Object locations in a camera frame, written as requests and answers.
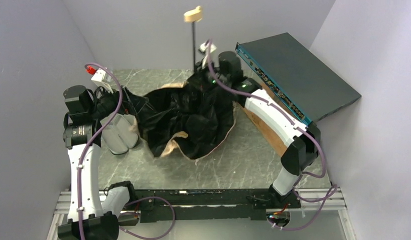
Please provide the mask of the beige umbrella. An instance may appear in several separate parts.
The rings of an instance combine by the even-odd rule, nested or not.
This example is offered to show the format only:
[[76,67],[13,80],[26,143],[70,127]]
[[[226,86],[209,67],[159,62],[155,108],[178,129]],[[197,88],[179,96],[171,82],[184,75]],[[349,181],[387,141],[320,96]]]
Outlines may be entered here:
[[190,160],[208,156],[235,126],[234,101],[219,94],[199,96],[189,79],[145,95],[129,93],[140,137],[154,158],[180,150]]

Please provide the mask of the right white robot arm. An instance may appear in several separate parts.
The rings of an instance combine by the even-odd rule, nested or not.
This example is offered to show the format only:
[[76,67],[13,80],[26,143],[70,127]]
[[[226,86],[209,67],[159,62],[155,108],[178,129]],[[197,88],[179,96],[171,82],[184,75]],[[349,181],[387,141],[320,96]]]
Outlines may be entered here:
[[286,199],[294,193],[305,169],[323,156],[320,130],[290,116],[255,80],[246,78],[233,51],[219,54],[218,67],[213,62],[213,46],[202,45],[199,53],[202,59],[194,64],[189,83],[204,93],[222,93],[238,103],[270,127],[286,147],[280,158],[282,169],[269,188],[276,198]]

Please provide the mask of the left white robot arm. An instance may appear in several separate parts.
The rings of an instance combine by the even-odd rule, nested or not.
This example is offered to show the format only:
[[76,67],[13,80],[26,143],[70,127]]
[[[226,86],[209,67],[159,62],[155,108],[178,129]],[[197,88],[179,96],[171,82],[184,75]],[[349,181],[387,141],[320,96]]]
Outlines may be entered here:
[[130,181],[114,183],[100,200],[98,161],[104,126],[94,117],[93,93],[83,85],[63,92],[68,109],[64,117],[63,141],[71,168],[71,198],[67,222],[57,228],[60,240],[116,240],[119,216],[134,200]]

